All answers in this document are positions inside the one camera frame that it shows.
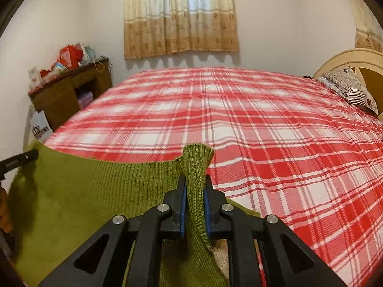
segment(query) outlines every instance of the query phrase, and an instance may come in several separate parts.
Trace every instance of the white paper bag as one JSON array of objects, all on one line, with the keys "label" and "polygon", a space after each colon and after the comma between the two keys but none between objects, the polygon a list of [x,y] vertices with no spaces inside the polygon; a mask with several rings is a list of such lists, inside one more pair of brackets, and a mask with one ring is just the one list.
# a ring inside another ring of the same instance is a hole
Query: white paper bag
[{"label": "white paper bag", "polygon": [[44,111],[35,112],[31,118],[31,129],[34,137],[43,142],[50,135],[53,134],[53,131],[49,127],[47,118],[45,117]]}]

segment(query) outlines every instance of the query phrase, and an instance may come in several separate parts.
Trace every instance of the bed headboard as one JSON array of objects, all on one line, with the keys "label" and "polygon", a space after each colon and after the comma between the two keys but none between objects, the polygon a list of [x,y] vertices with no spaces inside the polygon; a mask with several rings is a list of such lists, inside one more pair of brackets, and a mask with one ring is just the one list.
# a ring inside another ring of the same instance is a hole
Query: bed headboard
[{"label": "bed headboard", "polygon": [[344,51],[327,61],[314,75],[323,73],[348,63],[359,81],[367,87],[377,102],[379,114],[383,112],[383,54],[370,49]]}]

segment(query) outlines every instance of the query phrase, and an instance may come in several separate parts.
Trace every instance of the checkered fabric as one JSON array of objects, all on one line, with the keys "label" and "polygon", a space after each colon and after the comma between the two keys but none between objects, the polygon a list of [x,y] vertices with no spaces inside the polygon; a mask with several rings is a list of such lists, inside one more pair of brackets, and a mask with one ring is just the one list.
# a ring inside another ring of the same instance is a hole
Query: checkered fabric
[{"label": "checkered fabric", "polygon": [[348,286],[383,254],[383,125],[316,80],[227,68],[141,72],[45,143],[118,162],[215,150],[215,189],[279,216]]}]

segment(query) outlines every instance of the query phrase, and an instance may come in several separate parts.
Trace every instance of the floral curtain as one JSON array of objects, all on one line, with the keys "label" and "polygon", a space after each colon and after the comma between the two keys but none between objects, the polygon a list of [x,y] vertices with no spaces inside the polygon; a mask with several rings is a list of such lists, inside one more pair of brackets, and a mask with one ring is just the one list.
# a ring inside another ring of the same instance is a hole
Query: floral curtain
[{"label": "floral curtain", "polygon": [[382,52],[383,29],[363,0],[351,0],[354,10],[356,48],[372,49]]},{"label": "floral curtain", "polygon": [[125,59],[239,51],[233,0],[125,0]]}]

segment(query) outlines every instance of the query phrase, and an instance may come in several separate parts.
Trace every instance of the ribbed fabric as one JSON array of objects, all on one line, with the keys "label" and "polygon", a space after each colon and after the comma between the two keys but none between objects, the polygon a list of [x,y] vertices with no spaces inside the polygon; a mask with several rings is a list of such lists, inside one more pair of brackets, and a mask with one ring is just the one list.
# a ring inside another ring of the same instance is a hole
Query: ribbed fabric
[{"label": "ribbed fabric", "polygon": [[39,142],[33,148],[38,160],[18,171],[9,194],[16,269],[30,287],[114,215],[130,218],[160,204],[181,172],[187,181],[187,237],[164,243],[160,286],[227,286],[204,226],[202,191],[212,149],[192,144],[175,161],[123,164],[71,156]]}]

